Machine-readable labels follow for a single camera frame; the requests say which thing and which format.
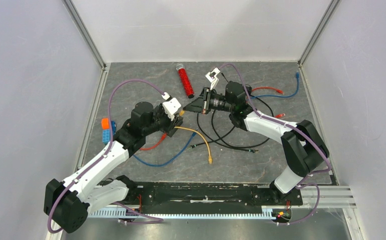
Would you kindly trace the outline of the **blue orange toy bricks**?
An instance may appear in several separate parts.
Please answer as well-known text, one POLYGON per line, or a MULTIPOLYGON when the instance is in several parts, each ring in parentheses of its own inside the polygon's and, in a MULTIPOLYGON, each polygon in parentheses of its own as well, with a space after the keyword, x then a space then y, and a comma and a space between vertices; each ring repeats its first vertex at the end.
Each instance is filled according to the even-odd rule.
POLYGON ((102 127, 102 142, 104 145, 106 145, 111 138, 110 133, 115 134, 116 132, 116 123, 112 120, 111 123, 109 123, 108 118, 103 118, 101 120, 101 127, 102 127))

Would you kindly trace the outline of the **black power adapter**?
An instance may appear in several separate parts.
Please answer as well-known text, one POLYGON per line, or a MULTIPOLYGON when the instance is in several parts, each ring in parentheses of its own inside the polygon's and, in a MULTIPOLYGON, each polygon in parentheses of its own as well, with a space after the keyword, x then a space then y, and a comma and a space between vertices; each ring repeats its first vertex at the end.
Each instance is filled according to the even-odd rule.
POLYGON ((240 82, 236 81, 229 81, 224 73, 221 73, 223 78, 227 81, 227 84, 225 86, 225 97, 228 98, 238 98, 238 99, 245 99, 246 93, 251 94, 251 86, 246 85, 244 86, 240 82))

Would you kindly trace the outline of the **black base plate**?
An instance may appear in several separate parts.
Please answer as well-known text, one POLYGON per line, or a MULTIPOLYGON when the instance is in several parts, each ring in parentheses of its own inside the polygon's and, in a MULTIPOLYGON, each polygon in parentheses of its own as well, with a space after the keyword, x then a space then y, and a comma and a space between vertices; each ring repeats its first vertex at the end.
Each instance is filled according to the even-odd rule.
POLYGON ((280 195, 267 184, 210 182, 137 182, 121 201, 139 205, 144 214, 258 214, 262 206, 303 205, 293 189, 280 195))

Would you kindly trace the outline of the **black network switch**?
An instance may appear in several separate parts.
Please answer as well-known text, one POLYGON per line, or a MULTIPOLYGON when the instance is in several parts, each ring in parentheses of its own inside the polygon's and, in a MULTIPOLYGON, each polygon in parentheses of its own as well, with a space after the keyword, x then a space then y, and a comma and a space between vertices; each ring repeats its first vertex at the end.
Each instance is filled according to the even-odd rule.
POLYGON ((177 127, 182 126, 182 123, 183 123, 183 117, 180 116, 179 114, 176 114, 174 116, 174 119, 170 120, 165 128, 165 133, 167 134, 167 136, 171 138, 177 131, 177 127))

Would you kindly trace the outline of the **red glitter tube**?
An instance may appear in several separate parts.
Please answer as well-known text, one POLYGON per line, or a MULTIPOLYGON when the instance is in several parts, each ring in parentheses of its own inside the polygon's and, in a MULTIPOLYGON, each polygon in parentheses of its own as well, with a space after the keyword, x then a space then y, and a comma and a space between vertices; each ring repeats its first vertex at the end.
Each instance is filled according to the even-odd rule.
POLYGON ((187 98, 189 99, 192 99, 194 98, 194 90, 191 86, 191 83, 190 83, 190 80, 189 80, 189 77, 187 75, 187 72, 185 70, 185 67, 182 63, 178 63, 176 65, 176 71, 178 72, 178 75, 180 77, 180 80, 181 80, 181 83, 183 85, 183 88, 184 88, 184 91, 185 91, 185 94, 187 96, 187 98))

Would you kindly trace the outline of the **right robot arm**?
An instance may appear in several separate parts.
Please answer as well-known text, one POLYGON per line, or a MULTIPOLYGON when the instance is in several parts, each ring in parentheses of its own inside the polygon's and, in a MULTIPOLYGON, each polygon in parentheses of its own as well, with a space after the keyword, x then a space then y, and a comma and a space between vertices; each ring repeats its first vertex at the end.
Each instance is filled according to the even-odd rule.
POLYGON ((252 88, 230 81, 224 94, 204 87, 200 96, 183 109, 208 114, 210 111, 226 111, 236 128, 257 133, 277 141, 283 147, 286 169, 271 183, 270 199, 282 204, 290 197, 290 191, 326 161, 329 151, 312 122, 284 121, 254 110, 250 102, 252 88))

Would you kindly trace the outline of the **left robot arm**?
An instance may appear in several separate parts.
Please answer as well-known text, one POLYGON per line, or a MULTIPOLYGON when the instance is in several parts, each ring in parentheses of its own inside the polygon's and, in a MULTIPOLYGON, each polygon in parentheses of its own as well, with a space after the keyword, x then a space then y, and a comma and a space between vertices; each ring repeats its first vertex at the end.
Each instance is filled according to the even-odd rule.
POLYGON ((61 231, 73 233, 96 210, 118 201, 134 203, 138 196, 136 184, 126 176, 117 177, 102 189, 95 186, 142 148, 148 135, 163 132, 171 137, 183 122, 180 108, 175 98, 158 106, 145 101, 137 103, 131 117, 92 160, 64 180, 48 182, 44 212, 49 221, 57 223, 61 231))

